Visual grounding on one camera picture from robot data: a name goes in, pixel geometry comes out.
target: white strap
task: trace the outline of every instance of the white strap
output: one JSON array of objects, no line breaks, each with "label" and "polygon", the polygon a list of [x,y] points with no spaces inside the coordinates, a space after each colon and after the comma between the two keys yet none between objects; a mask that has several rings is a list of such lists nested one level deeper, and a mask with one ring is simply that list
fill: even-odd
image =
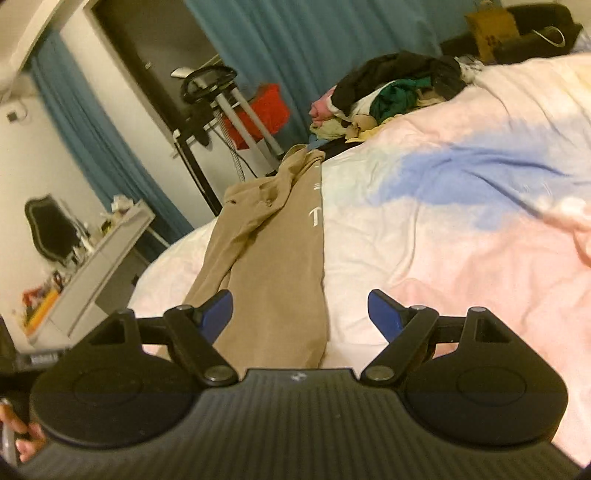
[{"label": "white strap", "polygon": [[560,36],[562,37],[562,42],[560,42],[560,43],[553,42],[552,40],[550,40],[549,38],[546,38],[545,36],[543,36],[540,32],[538,32],[536,30],[532,30],[532,32],[539,35],[544,40],[546,40],[546,42],[548,42],[549,44],[551,44],[555,47],[558,47],[558,48],[565,47],[566,46],[566,38],[564,37],[564,34],[560,31],[560,29],[557,27],[548,27],[548,28],[552,28],[553,30],[556,30],[560,34]]}]

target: ribbed black surface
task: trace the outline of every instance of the ribbed black surface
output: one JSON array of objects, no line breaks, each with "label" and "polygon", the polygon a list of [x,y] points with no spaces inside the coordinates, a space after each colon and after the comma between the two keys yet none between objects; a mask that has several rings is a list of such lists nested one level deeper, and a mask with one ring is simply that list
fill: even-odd
[{"label": "ribbed black surface", "polygon": [[157,439],[103,452],[53,444],[21,471],[34,480],[571,480],[579,470],[550,444],[448,444],[392,391],[363,387],[349,371],[303,374],[251,371],[208,391]]}]

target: green clothing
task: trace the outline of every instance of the green clothing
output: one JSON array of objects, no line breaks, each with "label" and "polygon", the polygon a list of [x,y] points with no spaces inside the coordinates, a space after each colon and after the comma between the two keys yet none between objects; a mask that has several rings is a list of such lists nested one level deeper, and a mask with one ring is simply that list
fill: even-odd
[{"label": "green clothing", "polygon": [[416,90],[427,87],[431,87],[431,77],[396,80],[379,93],[369,108],[369,114],[381,124],[394,115],[408,113],[417,104]]}]

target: metal screw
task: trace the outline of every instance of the metal screw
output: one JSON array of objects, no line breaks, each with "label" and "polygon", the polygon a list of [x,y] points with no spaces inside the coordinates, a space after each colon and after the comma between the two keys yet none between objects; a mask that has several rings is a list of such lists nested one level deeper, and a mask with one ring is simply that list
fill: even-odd
[{"label": "metal screw", "polygon": [[205,378],[212,382],[225,382],[234,376],[234,370],[227,365],[216,365],[205,370]]},{"label": "metal screw", "polygon": [[365,376],[374,382],[385,382],[394,378],[394,370],[385,365],[374,365],[365,371]]},{"label": "metal screw", "polygon": [[298,372],[298,373],[291,376],[291,379],[296,382],[302,382],[306,378],[308,378],[308,375],[306,375],[304,372]]}]

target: blue curtain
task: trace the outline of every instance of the blue curtain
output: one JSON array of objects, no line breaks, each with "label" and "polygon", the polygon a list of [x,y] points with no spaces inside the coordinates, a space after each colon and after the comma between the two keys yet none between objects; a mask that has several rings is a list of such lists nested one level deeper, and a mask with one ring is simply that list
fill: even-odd
[{"label": "blue curtain", "polygon": [[[152,228],[175,242],[193,228],[146,171],[97,101],[59,33],[48,31],[30,58],[30,71],[62,140],[101,203],[113,195],[144,199],[156,214]],[[153,258],[162,250],[149,238],[140,245]]]},{"label": "blue curtain", "polygon": [[467,30],[475,0],[184,0],[241,88],[279,83],[291,109],[278,140],[308,138],[310,104],[367,60],[409,50],[440,55]]}]

